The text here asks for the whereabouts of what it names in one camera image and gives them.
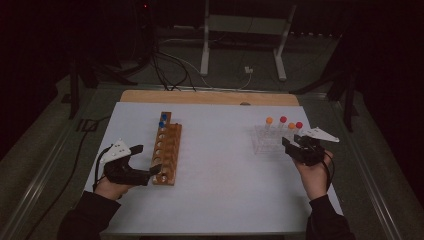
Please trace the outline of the clear plastic tube rack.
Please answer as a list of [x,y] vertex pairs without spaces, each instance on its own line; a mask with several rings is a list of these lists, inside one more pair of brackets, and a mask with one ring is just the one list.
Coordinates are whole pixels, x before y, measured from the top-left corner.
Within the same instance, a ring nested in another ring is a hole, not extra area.
[[255,125],[251,134],[253,150],[255,154],[284,152],[285,147],[282,144],[283,139],[290,143],[294,142],[294,135],[298,131],[288,127],[269,127]]

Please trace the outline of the person's right hand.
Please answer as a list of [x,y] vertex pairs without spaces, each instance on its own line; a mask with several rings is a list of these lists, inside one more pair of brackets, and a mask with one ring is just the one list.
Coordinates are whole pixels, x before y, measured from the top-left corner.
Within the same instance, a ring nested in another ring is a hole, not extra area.
[[332,162],[333,154],[326,150],[321,163],[314,166],[306,166],[297,160],[294,164],[299,171],[303,187],[310,200],[315,200],[327,194],[330,181],[328,165]]

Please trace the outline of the power strip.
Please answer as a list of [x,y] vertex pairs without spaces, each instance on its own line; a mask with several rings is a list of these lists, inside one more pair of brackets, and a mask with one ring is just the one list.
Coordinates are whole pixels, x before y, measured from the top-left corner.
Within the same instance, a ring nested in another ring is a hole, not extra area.
[[333,38],[332,34],[316,33],[316,32],[296,32],[290,31],[290,35],[295,37],[315,37],[315,38]]

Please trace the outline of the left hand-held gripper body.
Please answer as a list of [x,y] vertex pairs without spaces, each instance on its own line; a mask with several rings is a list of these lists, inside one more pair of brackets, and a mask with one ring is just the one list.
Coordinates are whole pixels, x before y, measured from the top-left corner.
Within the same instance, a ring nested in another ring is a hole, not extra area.
[[122,139],[112,144],[100,157],[100,163],[104,166],[103,174],[113,183],[146,186],[150,173],[146,170],[134,169],[129,165],[133,156],[130,148]]

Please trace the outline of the white table cover sheet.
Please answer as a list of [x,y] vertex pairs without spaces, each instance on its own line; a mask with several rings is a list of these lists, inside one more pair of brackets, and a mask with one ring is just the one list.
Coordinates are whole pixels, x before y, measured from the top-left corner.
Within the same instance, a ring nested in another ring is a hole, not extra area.
[[302,107],[125,103],[115,105],[101,145],[143,145],[134,168],[148,167],[161,112],[181,124],[176,182],[131,189],[107,233],[229,235],[298,233],[309,200],[283,152],[255,152],[251,136],[267,117],[308,121]]

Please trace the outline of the grey metal stand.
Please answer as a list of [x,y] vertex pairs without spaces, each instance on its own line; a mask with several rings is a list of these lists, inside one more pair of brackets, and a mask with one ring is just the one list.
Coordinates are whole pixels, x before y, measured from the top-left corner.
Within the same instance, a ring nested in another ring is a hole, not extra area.
[[200,75],[207,76],[209,70],[209,33],[210,31],[223,31],[230,33],[252,33],[278,35],[280,37],[279,45],[273,49],[273,58],[280,81],[287,79],[286,70],[282,60],[282,52],[290,33],[292,21],[297,9],[296,4],[290,4],[288,13],[283,19],[246,17],[236,15],[217,15],[210,13],[210,0],[205,1],[204,8],[204,30],[203,30],[203,49],[200,63]]

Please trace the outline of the black tripod stand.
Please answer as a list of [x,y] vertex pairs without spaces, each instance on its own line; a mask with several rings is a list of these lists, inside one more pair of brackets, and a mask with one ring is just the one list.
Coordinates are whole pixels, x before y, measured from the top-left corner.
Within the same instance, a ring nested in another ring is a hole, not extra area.
[[79,80],[82,80],[88,88],[95,88],[99,83],[94,73],[95,70],[111,77],[122,85],[136,85],[136,82],[125,79],[93,58],[71,59],[69,61],[70,94],[68,97],[70,119],[73,119],[79,110]]
[[350,132],[352,132],[352,116],[354,113],[354,91],[357,74],[357,68],[350,68],[348,70],[337,70],[327,76],[320,77],[318,80],[300,89],[290,91],[290,94],[303,95],[318,88],[319,86],[331,82],[332,85],[326,93],[326,97],[329,101],[339,101],[341,97],[344,97],[343,123],[345,127]]

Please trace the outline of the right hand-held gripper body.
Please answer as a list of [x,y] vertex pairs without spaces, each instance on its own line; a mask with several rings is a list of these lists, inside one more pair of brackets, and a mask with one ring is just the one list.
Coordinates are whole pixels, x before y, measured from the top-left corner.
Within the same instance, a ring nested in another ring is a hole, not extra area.
[[287,154],[294,160],[306,166],[314,166],[321,163],[324,159],[325,149],[321,146],[320,141],[339,142],[339,138],[326,131],[316,127],[310,130],[304,130],[301,134],[303,143],[297,144],[295,141],[291,143],[293,148],[287,149]]

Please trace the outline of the wooden test tube rack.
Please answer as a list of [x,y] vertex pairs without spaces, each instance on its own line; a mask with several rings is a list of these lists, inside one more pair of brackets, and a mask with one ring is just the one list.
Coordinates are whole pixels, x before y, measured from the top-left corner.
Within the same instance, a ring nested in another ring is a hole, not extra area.
[[[166,121],[161,119],[161,114],[167,114]],[[182,125],[171,122],[171,112],[161,114],[159,122],[165,122],[166,126],[159,128],[158,125],[151,165],[161,164],[162,170],[153,177],[153,183],[173,186],[176,180]]]

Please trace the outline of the person's left hand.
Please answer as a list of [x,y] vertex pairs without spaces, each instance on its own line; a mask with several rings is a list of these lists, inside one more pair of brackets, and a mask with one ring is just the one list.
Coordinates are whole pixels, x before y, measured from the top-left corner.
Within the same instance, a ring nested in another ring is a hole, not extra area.
[[104,177],[98,182],[94,193],[110,200],[118,200],[131,188],[132,185],[113,183]]

